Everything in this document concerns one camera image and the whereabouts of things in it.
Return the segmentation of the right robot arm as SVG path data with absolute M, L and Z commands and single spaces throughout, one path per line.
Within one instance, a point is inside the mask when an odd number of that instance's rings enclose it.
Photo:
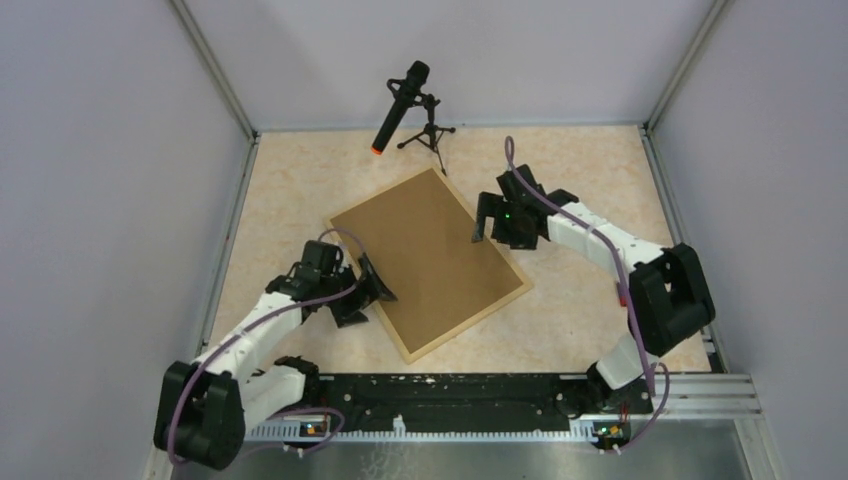
M 617 280 L 628 331 L 587 371 L 586 397 L 594 409 L 614 411 L 626 400 L 628 387 L 715 319 L 693 247 L 640 239 L 593 213 L 576 195 L 546 192 L 527 165 L 505 171 L 497 183 L 499 192 L 478 196 L 472 242 L 490 237 L 513 250 L 534 250 L 545 239 L 574 250 Z

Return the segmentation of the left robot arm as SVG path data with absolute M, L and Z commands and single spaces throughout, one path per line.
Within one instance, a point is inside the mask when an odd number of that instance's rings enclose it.
M 320 405 L 318 367 L 300 357 L 262 361 L 311 314 L 330 311 L 336 325 L 366 321 L 365 309 L 396 300 L 353 233 L 351 246 L 323 236 L 304 244 L 299 261 L 273 278 L 244 319 L 215 346 L 164 373 L 154 425 L 155 447 L 174 466 L 196 463 L 227 468 L 246 434 L 279 414 L 320 416 L 319 430 L 332 438 L 343 414 Z

